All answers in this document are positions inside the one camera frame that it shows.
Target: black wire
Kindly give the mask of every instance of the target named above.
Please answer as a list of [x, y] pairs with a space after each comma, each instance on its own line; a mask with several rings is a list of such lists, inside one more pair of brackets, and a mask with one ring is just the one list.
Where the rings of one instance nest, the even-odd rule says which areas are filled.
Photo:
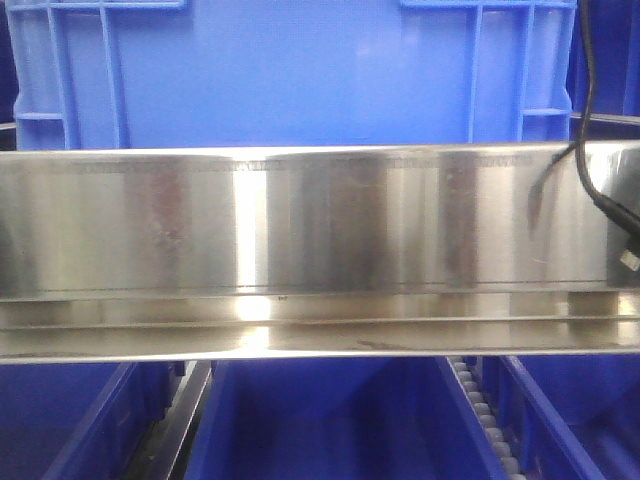
[[584, 50], [587, 62], [587, 99], [585, 102], [582, 119], [580, 121], [580, 129], [577, 138], [569, 144], [562, 152], [557, 153], [551, 159], [547, 168], [540, 174], [538, 180], [533, 184], [529, 191], [528, 215], [529, 215], [529, 234], [535, 231], [537, 219], [542, 204], [542, 195], [544, 184], [551, 176], [555, 165], [563, 158], [566, 158], [571, 152], [576, 152], [576, 165], [578, 168], [578, 177], [584, 190], [593, 200], [596, 207], [604, 213], [609, 220], [618, 225], [620, 228], [629, 233], [634, 239], [640, 242], [640, 217], [629, 210], [624, 205], [609, 198], [607, 195], [600, 193], [591, 180], [589, 169], [587, 167], [586, 143], [589, 135], [589, 122], [591, 113], [593, 112], [593, 103], [595, 100], [598, 79], [596, 76], [596, 59], [593, 51], [593, 40], [591, 36], [591, 19], [589, 15], [589, 0], [579, 0], [580, 4], [580, 30], [582, 37], [582, 48]]
[[580, 32], [582, 34], [582, 48], [587, 61], [587, 100], [580, 121], [580, 130], [576, 139], [576, 164], [578, 166], [578, 175], [580, 182], [587, 194], [596, 204], [602, 198], [602, 194], [596, 190], [591, 181], [589, 170], [587, 168], [587, 153], [585, 144], [589, 135], [589, 122], [591, 121], [591, 113], [593, 112], [593, 102], [598, 86], [598, 77], [596, 74], [596, 59], [593, 52], [593, 40], [591, 36], [591, 20], [589, 14], [589, 0], [580, 0]]
[[591, 36], [591, 19], [589, 15], [589, 0], [580, 0], [580, 28], [582, 33], [582, 48], [587, 61], [587, 100], [585, 103], [580, 131], [576, 139], [576, 165], [580, 183], [593, 203], [604, 213], [609, 220], [629, 233], [632, 237], [640, 240], [640, 217], [626, 208], [624, 205], [614, 201], [607, 195], [600, 193], [591, 180], [589, 169], [587, 168], [587, 153], [585, 144], [589, 134], [589, 121], [593, 111], [598, 79], [596, 75], [596, 59], [593, 52], [593, 40]]

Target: blue plastic wall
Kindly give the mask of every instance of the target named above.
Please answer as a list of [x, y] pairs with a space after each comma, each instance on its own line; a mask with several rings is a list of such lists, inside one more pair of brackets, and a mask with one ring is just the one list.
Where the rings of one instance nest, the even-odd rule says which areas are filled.
[[19, 148], [563, 139], [575, 0], [8, 0]]
[[445, 359], [220, 362], [213, 382], [187, 480], [507, 480]]
[[166, 363], [0, 367], [0, 478], [119, 478], [170, 381]]
[[11, 54], [9, 26], [4, 0], [0, 0], [0, 123], [13, 120], [13, 102], [18, 95], [18, 80]]
[[[640, 0], [591, 0], [598, 113], [640, 115]], [[576, 22], [567, 82], [575, 110], [584, 108], [586, 63]]]
[[485, 357], [476, 371], [532, 478], [640, 478], [640, 356]]

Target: white roller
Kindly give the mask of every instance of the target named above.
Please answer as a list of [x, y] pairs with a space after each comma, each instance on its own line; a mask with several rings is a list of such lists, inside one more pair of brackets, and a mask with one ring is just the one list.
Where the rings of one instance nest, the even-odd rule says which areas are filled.
[[504, 435], [502, 434], [502, 430], [496, 427], [488, 427], [484, 429], [487, 437], [489, 437], [489, 441], [493, 442], [504, 442]]
[[482, 423], [482, 426], [484, 428], [491, 428], [497, 425], [496, 417], [494, 417], [493, 415], [480, 415], [478, 416], [478, 418], [480, 419], [480, 423]]
[[474, 403], [473, 409], [476, 411], [477, 415], [491, 415], [491, 408], [487, 403]]
[[513, 457], [501, 458], [502, 466], [507, 471], [508, 475], [515, 475], [520, 473], [520, 465], [518, 461]]
[[511, 447], [507, 442], [493, 442], [491, 446], [500, 458], [511, 456]]

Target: metal rail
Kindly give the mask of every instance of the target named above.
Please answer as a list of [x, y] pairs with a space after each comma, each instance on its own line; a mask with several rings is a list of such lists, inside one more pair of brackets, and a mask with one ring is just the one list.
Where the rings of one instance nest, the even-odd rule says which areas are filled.
[[[0, 361], [636, 351], [562, 144], [0, 154]], [[640, 142], [589, 145], [634, 208]]]

